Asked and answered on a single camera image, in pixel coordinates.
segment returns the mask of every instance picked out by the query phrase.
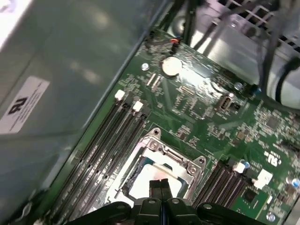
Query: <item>screw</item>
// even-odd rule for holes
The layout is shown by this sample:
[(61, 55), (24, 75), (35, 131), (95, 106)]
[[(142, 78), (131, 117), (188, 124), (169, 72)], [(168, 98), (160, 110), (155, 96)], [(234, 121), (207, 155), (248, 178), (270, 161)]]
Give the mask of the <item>screw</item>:
[(122, 209), (124, 209), (125, 208), (125, 205), (118, 205), (117, 206), (117, 209), (119, 209), (119, 210), (122, 210)]
[(158, 149), (158, 143), (155, 142), (155, 141), (152, 141), (152, 142), (150, 143), (150, 148), (153, 149), (153, 150)]
[(231, 21), (231, 26), (235, 28), (238, 25), (239, 25), (239, 20), (236, 17), (233, 18), (232, 21)]
[(205, 204), (203, 205), (203, 207), (207, 210), (211, 210), (212, 209), (212, 206), (211, 205), (208, 205), (208, 204)]
[(298, 36), (297, 36), (297, 35), (293, 35), (293, 36), (292, 36), (292, 41), (297, 41), (297, 39), (298, 39)]
[(149, 69), (149, 64), (148, 63), (143, 63), (142, 64), (142, 71), (147, 71)]
[(234, 88), (235, 88), (236, 90), (242, 90), (243, 84), (241, 84), (240, 82), (236, 82), (236, 83), (234, 84)]
[(267, 220), (270, 221), (270, 222), (274, 222), (275, 219), (276, 219), (276, 216), (273, 213), (268, 212), (268, 214), (267, 214)]
[(195, 172), (197, 172), (196, 168), (193, 166), (191, 166), (188, 170), (191, 174), (194, 174)]
[(172, 203), (174, 203), (174, 204), (178, 204), (178, 203), (179, 203), (179, 200), (178, 200), (178, 199), (176, 199), (176, 198), (174, 198), (174, 199), (172, 199)]

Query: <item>cpu socket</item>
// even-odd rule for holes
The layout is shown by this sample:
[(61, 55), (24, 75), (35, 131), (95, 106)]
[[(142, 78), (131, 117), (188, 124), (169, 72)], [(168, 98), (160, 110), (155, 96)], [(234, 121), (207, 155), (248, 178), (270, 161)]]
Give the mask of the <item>cpu socket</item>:
[(149, 181), (168, 179), (173, 197), (190, 199), (202, 179), (203, 156), (190, 160), (160, 140), (159, 128), (141, 138), (106, 195), (106, 202), (123, 201), (133, 206), (149, 197)]

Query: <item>integrated circuit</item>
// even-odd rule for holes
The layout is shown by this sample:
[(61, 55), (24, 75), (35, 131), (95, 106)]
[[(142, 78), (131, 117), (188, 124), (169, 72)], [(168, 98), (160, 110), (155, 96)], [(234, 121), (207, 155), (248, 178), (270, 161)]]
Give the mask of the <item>integrated circuit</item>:
[(279, 118), (275, 116), (270, 116), (266, 125), (270, 127), (272, 130), (275, 130), (278, 126), (279, 121), (280, 121)]
[(257, 196), (257, 193), (255, 193), (253, 190), (247, 188), (245, 190), (242, 198), (245, 199), (248, 203), (252, 203), (256, 196)]
[(240, 140), (244, 140), (246, 135), (242, 131), (239, 131), (238, 134), (236, 135), (236, 137)]

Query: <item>board component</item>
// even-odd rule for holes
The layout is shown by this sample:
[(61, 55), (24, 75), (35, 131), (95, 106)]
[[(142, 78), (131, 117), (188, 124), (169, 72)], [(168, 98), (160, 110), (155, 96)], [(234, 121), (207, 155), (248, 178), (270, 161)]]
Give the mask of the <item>board component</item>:
[(154, 128), (137, 143), (108, 191), (109, 203), (125, 201), (133, 206), (136, 199), (149, 196), (151, 180), (163, 179), (168, 179), (172, 196), (192, 197), (202, 179), (206, 158), (192, 161), (163, 143), (160, 136), (160, 129)]
[(193, 202), (193, 207), (197, 208), (201, 203), (216, 203), (230, 208), (251, 184), (251, 178), (234, 171), (228, 163), (219, 161)]

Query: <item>black ram slot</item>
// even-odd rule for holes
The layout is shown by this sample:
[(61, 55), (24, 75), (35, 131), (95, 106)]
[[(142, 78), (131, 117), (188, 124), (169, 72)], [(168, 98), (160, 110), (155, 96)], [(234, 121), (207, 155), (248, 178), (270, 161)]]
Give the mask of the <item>black ram slot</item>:
[(86, 198), (86, 195), (89, 193), (90, 189), (95, 185), (95, 182), (97, 181), (99, 175), (105, 169), (109, 161), (112, 159), (116, 149), (118, 149), (120, 143), (124, 139), (124, 136), (128, 131), (128, 128), (131, 127), (132, 123), (134, 122), (134, 118), (135, 116), (133, 114), (129, 114), (126, 121), (121, 125), (120, 131), (117, 134), (118, 136), (115, 138), (115, 141), (113, 142), (109, 150), (106, 151), (105, 155), (103, 156), (103, 159), (96, 167), (95, 172), (92, 174), (91, 178), (89, 179), (85, 187), (83, 187), (83, 190), (80, 192), (79, 196), (77, 197), (76, 202), (75, 203), (71, 202), (72, 206), (70, 205), (68, 206), (66, 219), (69, 218), (69, 216), (73, 213), (75, 208), (81, 205), (81, 203)]
[(132, 144), (132, 142), (134, 141), (134, 139), (136, 138), (137, 134), (139, 133), (139, 131), (141, 130), (141, 128), (143, 127), (144, 124), (144, 120), (141, 119), (138, 123), (138, 125), (135, 127), (134, 131), (132, 132), (131, 136), (129, 137), (129, 139), (126, 141), (125, 145), (122, 147), (121, 151), (118, 151), (118, 154), (115, 156), (114, 161), (112, 163), (112, 165), (110, 166), (109, 170), (107, 171), (107, 173), (105, 174), (105, 180), (102, 180), (101, 183), (97, 186), (96, 191), (94, 192), (93, 196), (91, 197), (91, 199), (89, 199), (89, 201), (85, 204), (84, 208), (80, 210), (79, 212), (79, 217), (82, 215), (85, 215), (90, 208), (92, 207), (93, 203), (96, 201), (96, 199), (98, 198), (99, 193), (101, 192), (101, 190), (103, 189), (106, 181), (110, 178), (110, 176), (113, 174), (113, 172), (116, 170), (117, 166), (120, 163), (120, 160), (125, 156), (125, 154), (128, 152), (128, 148), (129, 146)]
[(222, 190), (222, 193), (218, 196), (218, 198), (217, 198), (217, 200), (216, 200), (216, 204), (218, 204), (218, 205), (224, 205), (225, 204), (225, 199), (228, 197), (228, 195), (230, 194), (230, 192), (231, 192), (231, 187), (233, 186), (235, 186), (235, 181), (236, 181), (236, 179), (235, 179), (235, 176), (234, 176), (234, 174), (232, 174), (231, 176), (230, 176), (230, 178), (229, 178), (229, 181), (228, 181), (228, 183), (230, 184), (230, 183), (233, 183), (233, 185), (228, 185), (227, 184), (227, 186)]
[(241, 192), (246, 188), (247, 183), (244, 180), (240, 180), (238, 185), (234, 188), (234, 191), (228, 198), (224, 207), (230, 208), (232, 204), (235, 202), (238, 196), (240, 196)]
[(218, 193), (220, 182), (222, 178), (227, 178), (228, 174), (226, 170), (222, 170), (222, 173), (217, 176), (217, 180), (213, 183), (213, 185), (209, 188), (208, 192), (205, 193), (205, 195), (202, 198), (202, 202), (204, 203), (210, 203), (212, 202), (212, 199), (214, 196)]
[(86, 150), (83, 152), (82, 156), (80, 156), (80, 160), (77, 162), (76, 166), (68, 176), (67, 181), (65, 182), (60, 194), (57, 196), (57, 200), (60, 201), (63, 198), (63, 195), (66, 193), (66, 191), (70, 188), (70, 184), (73, 184), (75, 179), (77, 178), (77, 174), (80, 169), (82, 169), (83, 163), (88, 158), (92, 150), (95, 148), (97, 142), (103, 135), (106, 128), (109, 126), (109, 124), (112, 122), (113, 117), (115, 116), (118, 108), (120, 107), (121, 101), (116, 102), (113, 107), (110, 109), (109, 113), (101, 123), (100, 127), (98, 128), (96, 134), (93, 136), (91, 142), (89, 143)]
[(193, 202), (193, 206), (197, 207), (201, 201), (202, 198), (207, 194), (207, 192), (210, 190), (210, 188), (215, 184), (216, 180), (220, 176), (220, 174), (223, 173), (223, 168), (221, 164), (217, 164), (214, 171), (211, 173), (210, 177), (205, 182), (204, 186), (201, 188), (199, 195)]
[(193, 202), (194, 208), (201, 203), (216, 203), (230, 208), (248, 184), (247, 177), (223, 162), (219, 162), (215, 170)]
[(231, 187), (230, 179), (232, 178), (232, 174), (230, 174), (229, 171), (225, 171), (224, 175), (221, 177), (221, 180), (218, 184), (221, 188), (216, 188), (216, 191), (214, 195), (212, 196), (212, 199), (209, 201), (211, 203), (215, 203), (217, 199), (222, 195), (222, 193)]
[(71, 189), (71, 191), (70, 191), (69, 195), (66, 197), (66, 199), (62, 200), (63, 202), (59, 206), (58, 210), (55, 211), (55, 213), (57, 212), (57, 215), (55, 216), (56, 218), (59, 219), (61, 217), (61, 215), (63, 215), (63, 213), (65, 213), (65, 211), (68, 209), (69, 205), (73, 203), (74, 199), (77, 196), (77, 192), (82, 187), (82, 184), (87, 179), (90, 171), (94, 167), (94, 165), (97, 162), (97, 160), (99, 159), (99, 157), (101, 157), (101, 155), (104, 153), (104, 150), (105, 150), (107, 144), (109, 143), (111, 137), (118, 130), (119, 124), (125, 118), (129, 108), (130, 108), (130, 106), (127, 103), (124, 103), (123, 109), (119, 113), (117, 119), (114, 121), (113, 125), (111, 126), (111, 129), (109, 129), (109, 131), (104, 136), (103, 141), (101, 142), (100, 146), (97, 147), (97, 150), (95, 151), (96, 154), (94, 154), (92, 156), (89, 165), (87, 166), (85, 171), (82, 173), (80, 178), (78, 180), (76, 180), (76, 185), (73, 186), (74, 188)]

